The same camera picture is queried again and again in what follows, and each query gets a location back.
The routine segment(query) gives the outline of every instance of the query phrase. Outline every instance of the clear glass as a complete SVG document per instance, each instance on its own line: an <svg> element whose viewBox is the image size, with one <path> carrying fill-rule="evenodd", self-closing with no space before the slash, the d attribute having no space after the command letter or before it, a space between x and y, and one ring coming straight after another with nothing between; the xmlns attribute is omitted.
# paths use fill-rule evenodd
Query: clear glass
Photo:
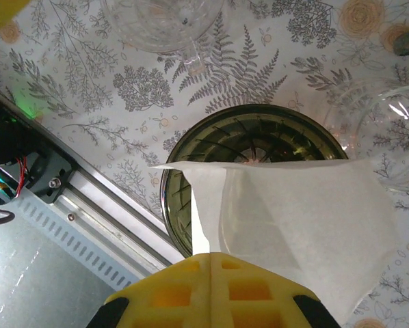
<svg viewBox="0 0 409 328"><path fill-rule="evenodd" d="M101 0L107 19L121 38L138 49L175 53L188 72L205 70L206 33L224 0Z"/></svg>
<svg viewBox="0 0 409 328"><path fill-rule="evenodd" d="M351 159L371 159L380 182L409 191L409 86L361 79L328 92L318 118Z"/></svg>

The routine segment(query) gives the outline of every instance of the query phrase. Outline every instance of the white paper napkin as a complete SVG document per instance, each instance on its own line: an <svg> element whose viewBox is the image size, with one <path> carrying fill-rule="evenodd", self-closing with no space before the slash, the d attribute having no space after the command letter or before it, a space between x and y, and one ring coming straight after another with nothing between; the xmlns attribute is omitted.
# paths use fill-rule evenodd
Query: white paper napkin
<svg viewBox="0 0 409 328"><path fill-rule="evenodd" d="M192 186L209 241L200 252L223 251L310 288L340 324L397 247L390 198L366 161L159 168L183 171ZM192 229L194 248L206 246Z"/></svg>

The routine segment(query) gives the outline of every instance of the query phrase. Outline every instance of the metal screw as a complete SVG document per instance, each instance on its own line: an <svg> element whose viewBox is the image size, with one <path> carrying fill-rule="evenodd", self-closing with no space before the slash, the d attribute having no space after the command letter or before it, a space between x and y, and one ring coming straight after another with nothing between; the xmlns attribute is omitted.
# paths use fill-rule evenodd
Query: metal screw
<svg viewBox="0 0 409 328"><path fill-rule="evenodd" d="M59 178L52 178L48 182L48 187L50 187L51 189L58 189L60 188L61 185L62 185L62 181Z"/></svg>

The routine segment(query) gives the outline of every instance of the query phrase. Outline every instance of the table surface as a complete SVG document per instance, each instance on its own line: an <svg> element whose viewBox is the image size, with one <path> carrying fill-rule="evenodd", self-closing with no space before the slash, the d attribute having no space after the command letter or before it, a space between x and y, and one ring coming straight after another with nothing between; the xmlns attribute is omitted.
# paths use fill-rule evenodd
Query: table surface
<svg viewBox="0 0 409 328"><path fill-rule="evenodd" d="M409 57L392 53L409 0L228 0L226 12L210 31L214 73L191 78L179 61L121 42L98 0L33 0L0 31L0 91L160 216L161 172L148 165L210 113L260 102L313 116L313 99L342 81L409 83ZM265 87L232 94L237 64ZM392 198L401 247L346 327L409 327L409 193Z"/></svg>

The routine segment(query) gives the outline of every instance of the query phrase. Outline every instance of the dark green glass jar lid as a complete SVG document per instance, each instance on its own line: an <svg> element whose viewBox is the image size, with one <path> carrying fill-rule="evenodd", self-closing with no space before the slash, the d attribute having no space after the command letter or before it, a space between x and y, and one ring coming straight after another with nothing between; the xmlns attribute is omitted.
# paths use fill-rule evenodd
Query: dark green glass jar lid
<svg viewBox="0 0 409 328"><path fill-rule="evenodd" d="M242 105L219 111L190 128L167 163L287 162L346 159L339 143L307 116L273 105ZM191 186L183 174L165 170L163 218L179 251L192 255Z"/></svg>

